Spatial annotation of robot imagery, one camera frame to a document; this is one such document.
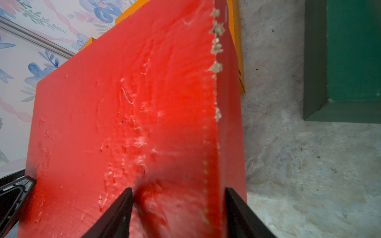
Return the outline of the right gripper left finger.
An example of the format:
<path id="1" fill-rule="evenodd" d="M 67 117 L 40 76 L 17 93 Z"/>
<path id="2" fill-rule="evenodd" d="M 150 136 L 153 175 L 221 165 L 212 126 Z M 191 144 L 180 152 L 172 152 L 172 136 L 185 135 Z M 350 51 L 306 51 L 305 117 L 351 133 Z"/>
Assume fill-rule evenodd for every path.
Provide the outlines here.
<path id="1" fill-rule="evenodd" d="M 82 238 L 128 238 L 133 204 L 133 190 L 128 187 Z"/>

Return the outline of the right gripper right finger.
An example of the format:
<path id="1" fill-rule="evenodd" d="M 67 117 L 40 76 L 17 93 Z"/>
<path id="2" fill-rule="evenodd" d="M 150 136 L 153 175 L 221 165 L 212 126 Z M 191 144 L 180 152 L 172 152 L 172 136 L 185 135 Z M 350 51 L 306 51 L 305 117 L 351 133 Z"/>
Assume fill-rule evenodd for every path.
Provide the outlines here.
<path id="1" fill-rule="evenodd" d="M 258 218 L 241 196 L 232 188 L 225 189 L 228 237 L 275 238 L 275 235 Z"/>

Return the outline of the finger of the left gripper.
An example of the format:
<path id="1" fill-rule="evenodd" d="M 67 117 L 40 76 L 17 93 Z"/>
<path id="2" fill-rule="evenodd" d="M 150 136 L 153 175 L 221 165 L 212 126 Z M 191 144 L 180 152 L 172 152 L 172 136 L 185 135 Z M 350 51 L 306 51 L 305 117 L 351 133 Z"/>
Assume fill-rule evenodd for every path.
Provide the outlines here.
<path id="1" fill-rule="evenodd" d="M 1 178 L 1 237 L 4 238 L 17 224 L 26 200 L 36 180 L 26 175 L 8 175 Z"/>

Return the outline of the red shoebox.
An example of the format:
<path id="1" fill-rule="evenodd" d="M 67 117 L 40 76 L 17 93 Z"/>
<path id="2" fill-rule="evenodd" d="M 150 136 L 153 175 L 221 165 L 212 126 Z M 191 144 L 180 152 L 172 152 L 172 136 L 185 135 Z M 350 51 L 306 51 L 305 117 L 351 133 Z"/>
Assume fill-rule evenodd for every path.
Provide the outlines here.
<path id="1" fill-rule="evenodd" d="M 132 238 L 225 238 L 246 195 L 226 1 L 148 1 L 37 84 L 18 237 L 79 238 L 128 187 Z"/>

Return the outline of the green shoebox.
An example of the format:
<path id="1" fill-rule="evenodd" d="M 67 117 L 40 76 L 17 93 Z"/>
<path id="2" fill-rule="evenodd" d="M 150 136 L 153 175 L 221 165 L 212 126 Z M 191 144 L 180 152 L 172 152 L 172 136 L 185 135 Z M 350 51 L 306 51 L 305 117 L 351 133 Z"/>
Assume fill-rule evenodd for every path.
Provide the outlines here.
<path id="1" fill-rule="evenodd" d="M 380 1 L 305 2 L 303 118 L 380 123 Z"/>

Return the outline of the left corner aluminium post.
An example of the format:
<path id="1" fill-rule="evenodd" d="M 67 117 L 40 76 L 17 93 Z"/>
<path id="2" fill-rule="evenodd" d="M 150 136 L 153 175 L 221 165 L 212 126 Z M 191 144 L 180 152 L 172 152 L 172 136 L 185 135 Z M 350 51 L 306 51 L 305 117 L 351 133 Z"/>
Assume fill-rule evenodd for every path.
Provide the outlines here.
<path id="1" fill-rule="evenodd" d="M 43 48 L 46 48 L 56 54 L 59 54 L 63 57 L 66 57 L 70 59 L 75 55 L 75 53 L 55 44 L 52 43 L 51 41 L 11 22 L 10 20 L 7 20 L 3 17 L 1 17 L 1 29 L 10 32 L 20 38 L 23 38 L 24 40 L 27 40 L 29 42 L 32 42 L 36 45 L 39 45 Z"/>

